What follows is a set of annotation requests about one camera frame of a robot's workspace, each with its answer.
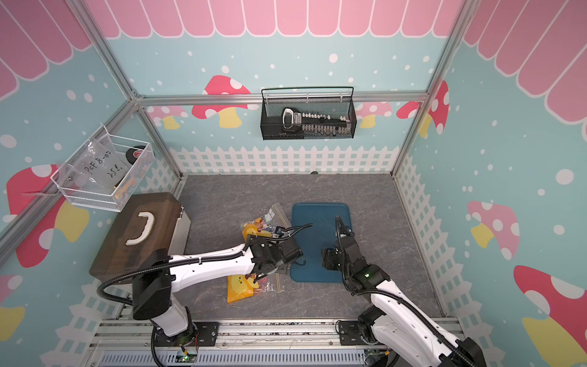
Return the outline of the clear ziploc bag with candies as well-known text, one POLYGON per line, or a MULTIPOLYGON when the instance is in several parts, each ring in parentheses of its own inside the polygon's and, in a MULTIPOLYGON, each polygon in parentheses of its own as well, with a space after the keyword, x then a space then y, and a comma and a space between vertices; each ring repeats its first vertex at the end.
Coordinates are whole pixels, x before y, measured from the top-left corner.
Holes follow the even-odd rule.
POLYGON ((244 240, 247 240, 249 235, 280 238, 286 235, 285 229, 290 227, 291 223, 282 206, 275 203, 263 216, 241 224, 241 231, 244 240))

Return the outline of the yellow duck ziploc bag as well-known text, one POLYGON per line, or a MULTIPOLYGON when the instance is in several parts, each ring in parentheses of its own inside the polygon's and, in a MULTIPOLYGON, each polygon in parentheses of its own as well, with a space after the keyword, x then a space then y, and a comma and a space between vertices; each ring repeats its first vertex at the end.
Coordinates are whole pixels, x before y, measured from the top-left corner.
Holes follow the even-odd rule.
POLYGON ((228 277, 227 303, 233 304, 256 295, 283 290, 283 284, 277 274, 265 278, 258 278, 256 275, 231 275, 228 277))

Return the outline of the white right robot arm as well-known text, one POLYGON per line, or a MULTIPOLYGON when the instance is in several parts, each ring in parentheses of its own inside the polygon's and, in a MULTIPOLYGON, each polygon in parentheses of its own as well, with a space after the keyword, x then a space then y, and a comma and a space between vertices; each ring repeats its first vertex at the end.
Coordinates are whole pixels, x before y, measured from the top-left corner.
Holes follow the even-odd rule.
POLYGON ((371 307, 359 318, 359 330, 368 343, 380 343, 412 366, 486 366, 481 347, 456 335, 428 317, 410 301, 391 277, 362 255, 352 234, 339 234, 323 264, 342 275, 345 289, 363 296, 371 307))

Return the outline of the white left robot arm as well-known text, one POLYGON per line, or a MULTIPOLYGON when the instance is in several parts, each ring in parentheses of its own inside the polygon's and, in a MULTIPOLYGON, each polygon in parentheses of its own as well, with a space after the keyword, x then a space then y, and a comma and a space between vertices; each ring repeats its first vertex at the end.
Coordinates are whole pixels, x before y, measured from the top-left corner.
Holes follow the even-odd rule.
POLYGON ((140 269, 104 281, 97 294, 108 301, 131 305, 136 321, 151 321, 168 338, 192 338, 196 331, 191 315, 175 299, 175 293, 233 275, 264 278, 302 257, 292 236, 273 239, 250 235, 245 243, 222 251, 152 256, 140 269))

